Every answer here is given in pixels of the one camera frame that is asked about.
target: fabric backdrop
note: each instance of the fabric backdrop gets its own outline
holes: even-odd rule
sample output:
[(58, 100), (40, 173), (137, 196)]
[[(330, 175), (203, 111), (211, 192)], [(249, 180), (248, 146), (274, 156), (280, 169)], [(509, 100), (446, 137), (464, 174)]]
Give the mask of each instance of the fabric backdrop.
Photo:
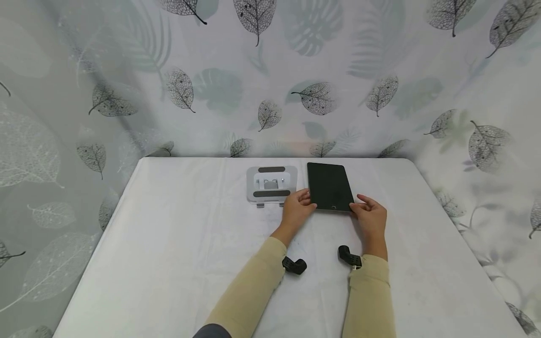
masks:
[(380, 156), (417, 165), (540, 337), (539, 14), (541, 0), (3, 0), (0, 336), (52, 336), (143, 156)]

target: person's right hand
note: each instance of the person's right hand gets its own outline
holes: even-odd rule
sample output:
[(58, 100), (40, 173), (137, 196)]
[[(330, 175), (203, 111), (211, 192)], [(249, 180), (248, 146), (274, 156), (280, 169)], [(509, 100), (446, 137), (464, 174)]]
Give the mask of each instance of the person's right hand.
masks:
[(357, 195), (364, 203), (350, 203), (349, 207), (359, 220), (359, 226), (366, 240), (385, 240), (387, 209), (375, 200)]

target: person's left hand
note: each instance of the person's left hand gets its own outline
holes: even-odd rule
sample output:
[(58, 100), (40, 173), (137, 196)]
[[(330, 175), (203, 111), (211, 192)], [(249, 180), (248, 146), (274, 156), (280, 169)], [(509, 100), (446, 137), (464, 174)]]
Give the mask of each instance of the person's left hand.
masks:
[(271, 236), (279, 239), (288, 247), (293, 237), (316, 208), (317, 205), (310, 200), (308, 189), (302, 189), (287, 196), (283, 203), (282, 222)]

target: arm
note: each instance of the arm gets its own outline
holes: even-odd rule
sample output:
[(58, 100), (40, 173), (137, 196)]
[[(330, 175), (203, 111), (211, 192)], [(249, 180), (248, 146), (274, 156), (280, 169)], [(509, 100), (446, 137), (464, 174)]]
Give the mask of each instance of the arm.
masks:
[(250, 338), (285, 270), (287, 247), (316, 209), (308, 189), (287, 197), (278, 229), (231, 282), (195, 338)]
[(352, 203), (364, 237), (362, 267), (349, 274), (349, 302), (342, 338), (395, 338), (385, 223), (387, 210), (364, 195)]

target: tablet screen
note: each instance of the tablet screen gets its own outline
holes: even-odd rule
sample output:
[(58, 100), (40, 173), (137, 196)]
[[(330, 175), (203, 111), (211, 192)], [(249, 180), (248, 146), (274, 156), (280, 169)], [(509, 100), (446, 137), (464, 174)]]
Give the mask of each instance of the tablet screen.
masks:
[(343, 165), (308, 163), (308, 186), (318, 209), (351, 211), (351, 188)]

